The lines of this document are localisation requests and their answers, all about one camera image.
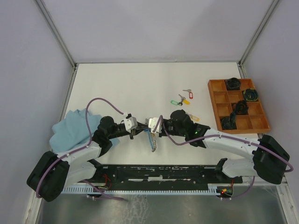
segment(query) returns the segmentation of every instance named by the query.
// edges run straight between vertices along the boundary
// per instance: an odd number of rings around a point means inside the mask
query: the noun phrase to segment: blue cloth
[[[85,121],[86,109],[69,111],[65,119],[52,127],[54,135],[50,139],[50,146],[54,153],[66,152],[76,146],[82,145],[89,140],[89,133]],[[98,129],[100,115],[87,114],[88,124],[92,134]],[[113,146],[119,143],[118,139],[112,139]]]

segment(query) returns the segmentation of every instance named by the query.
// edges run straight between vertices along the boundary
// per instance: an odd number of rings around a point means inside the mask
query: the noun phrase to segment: white table
[[[122,112],[132,113],[138,121],[158,117],[168,119],[175,110],[184,109],[200,118],[201,124],[216,127],[207,83],[210,79],[226,79],[240,74],[236,63],[103,63],[80,64],[75,78],[69,110],[84,109],[96,97],[109,100]],[[192,89],[190,105],[175,106],[183,89]],[[123,117],[103,101],[95,101],[92,114],[112,116],[116,123]],[[243,134],[257,138],[257,134]],[[173,137],[183,142],[182,137]],[[240,158],[221,150],[176,146],[167,137],[157,138],[157,150],[152,153],[147,133],[130,140],[119,138],[120,143],[98,159],[102,164],[156,164],[156,165],[214,165],[221,158]]]

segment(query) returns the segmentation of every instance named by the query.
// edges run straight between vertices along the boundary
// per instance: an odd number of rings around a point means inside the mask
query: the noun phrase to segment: gray wall
[[[272,0],[44,0],[76,62],[238,61]]]
[[[286,175],[299,208],[299,1],[283,0],[246,63],[258,89],[272,131],[291,156]]]
[[[32,0],[0,6],[0,222],[19,224],[26,179],[49,150],[71,66]]]

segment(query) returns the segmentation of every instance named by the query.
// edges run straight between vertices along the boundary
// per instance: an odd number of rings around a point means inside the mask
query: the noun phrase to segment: wooden box
[[[256,102],[247,102],[248,113],[246,115],[236,116],[236,129],[222,129],[220,119],[231,114],[233,111],[233,104],[240,100],[244,100],[244,90],[248,88],[255,89],[251,79],[244,78],[239,80],[241,82],[240,90],[233,91],[228,91],[226,89],[225,79],[210,80],[208,83],[218,130],[229,134],[268,132],[270,126],[260,99]]]

